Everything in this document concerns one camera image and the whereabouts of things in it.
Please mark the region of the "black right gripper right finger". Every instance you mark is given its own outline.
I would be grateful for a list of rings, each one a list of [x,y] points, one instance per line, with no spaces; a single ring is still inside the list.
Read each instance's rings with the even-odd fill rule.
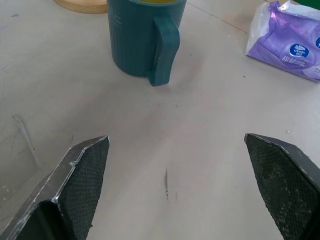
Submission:
[[[320,240],[320,168],[297,146],[244,137],[264,204],[284,240]]]

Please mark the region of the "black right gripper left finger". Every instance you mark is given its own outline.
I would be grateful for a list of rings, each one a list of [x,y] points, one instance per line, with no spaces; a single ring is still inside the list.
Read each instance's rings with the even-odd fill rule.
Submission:
[[[109,147],[105,135],[69,148],[11,218],[0,240],[86,240],[101,196]]]

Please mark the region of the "teal plastic mug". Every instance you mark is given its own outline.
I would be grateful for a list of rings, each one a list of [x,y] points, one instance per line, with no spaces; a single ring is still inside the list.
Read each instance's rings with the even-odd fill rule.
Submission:
[[[107,0],[111,53],[126,74],[170,81],[187,0]]]

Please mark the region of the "round wooden board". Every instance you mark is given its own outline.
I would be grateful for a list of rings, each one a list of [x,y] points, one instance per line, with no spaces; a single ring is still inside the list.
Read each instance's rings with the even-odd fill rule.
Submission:
[[[60,7],[83,14],[104,14],[108,12],[107,0],[53,0]]]

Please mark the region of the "purple tissue pack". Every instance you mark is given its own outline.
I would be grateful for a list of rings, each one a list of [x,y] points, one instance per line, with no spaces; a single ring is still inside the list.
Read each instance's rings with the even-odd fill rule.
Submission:
[[[251,21],[245,55],[320,83],[320,9],[264,2]]]

